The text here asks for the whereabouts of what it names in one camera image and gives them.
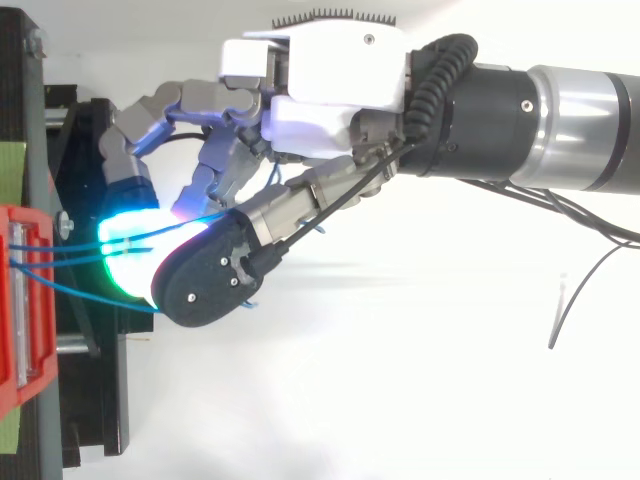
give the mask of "silver metal arm segment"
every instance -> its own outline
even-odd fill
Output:
[[[236,208],[249,218],[261,245],[277,242],[294,233],[303,222],[316,216],[353,187],[378,162],[385,150],[386,147],[374,148],[358,163],[350,156],[328,160],[318,167],[309,168],[285,185],[265,188]],[[397,163],[393,163],[343,209],[357,205],[361,197],[377,194],[396,173]]]

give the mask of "metal rod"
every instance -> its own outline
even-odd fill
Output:
[[[67,111],[66,108],[47,108],[44,113],[47,128],[62,128]]]
[[[58,355],[89,353],[89,346],[81,333],[65,333],[58,335]]]

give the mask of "metal bolt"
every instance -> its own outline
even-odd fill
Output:
[[[522,111],[524,113],[531,113],[533,112],[533,103],[531,102],[531,100],[523,100],[523,102],[520,104],[520,108],[522,108]]]
[[[69,214],[64,210],[58,214],[58,234],[62,240],[68,240],[69,235],[73,232],[73,229],[76,227],[73,220],[69,218]]]
[[[28,54],[42,60],[46,58],[46,49],[48,47],[48,38],[44,30],[40,28],[34,28],[27,34],[27,38],[24,41],[24,47]]]

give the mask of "red clamp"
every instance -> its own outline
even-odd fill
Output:
[[[10,250],[9,244],[53,246],[51,218],[0,205],[0,419],[58,375],[54,292],[10,266],[11,261],[49,263],[53,254]],[[52,268],[31,271],[53,281]]]

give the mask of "green tape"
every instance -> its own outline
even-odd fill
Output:
[[[14,408],[0,420],[0,455],[15,455],[20,438],[20,408]]]
[[[25,153],[23,142],[0,142],[0,204],[22,203]],[[0,419],[0,454],[15,455],[20,437],[20,408]]]
[[[22,203],[26,150],[23,142],[0,142],[0,204]]]

